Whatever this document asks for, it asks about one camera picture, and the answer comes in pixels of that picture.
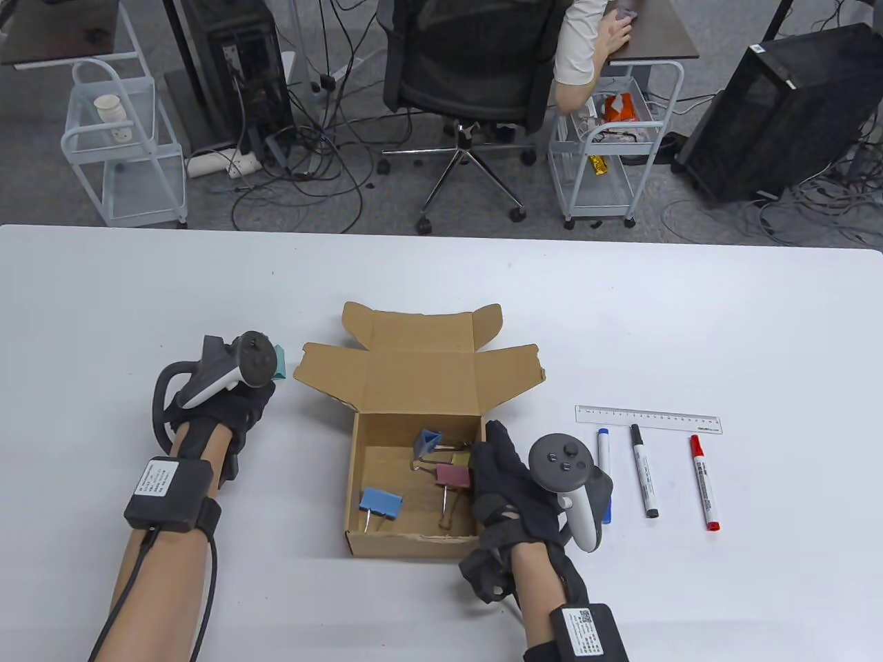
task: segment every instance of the black marker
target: black marker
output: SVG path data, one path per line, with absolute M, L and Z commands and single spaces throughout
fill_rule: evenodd
M 631 427 L 631 449 L 635 453 L 635 465 L 638 467 L 638 480 L 641 482 L 641 494 L 644 495 L 644 511 L 647 517 L 660 516 L 656 507 L 656 491 L 653 489 L 653 478 L 650 476 L 650 459 L 644 440 L 641 439 L 641 428 Z

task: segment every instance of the dark desk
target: dark desk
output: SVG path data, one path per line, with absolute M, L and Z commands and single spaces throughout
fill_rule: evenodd
M 119 0 L 46 4 L 18 0 L 0 64 L 108 55 L 114 49 Z
M 668 0 L 614 0 L 608 10 L 627 7 L 638 13 L 631 41 L 611 60 L 689 60 L 699 57 L 675 8 Z

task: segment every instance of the orange package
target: orange package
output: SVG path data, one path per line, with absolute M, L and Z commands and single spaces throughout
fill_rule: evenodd
M 637 122 L 638 113 L 631 94 L 618 94 L 607 99 L 605 119 L 607 122 Z

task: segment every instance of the mouse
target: mouse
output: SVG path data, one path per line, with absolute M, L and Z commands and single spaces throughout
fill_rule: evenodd
M 631 22 L 634 23 L 638 20 L 638 13 L 627 7 L 617 7 L 616 8 L 616 20 L 625 20 L 631 19 Z

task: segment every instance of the red marker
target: red marker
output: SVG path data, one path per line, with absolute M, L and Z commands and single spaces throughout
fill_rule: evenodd
M 690 446 L 693 449 L 693 464 L 696 465 L 696 479 L 699 482 L 699 496 L 702 497 L 702 509 L 706 513 L 706 528 L 709 531 L 719 531 L 721 530 L 721 523 L 718 521 L 717 507 L 714 505 L 714 494 L 712 494 L 712 484 L 708 477 L 706 454 L 702 452 L 702 444 L 699 443 L 698 434 L 690 437 Z

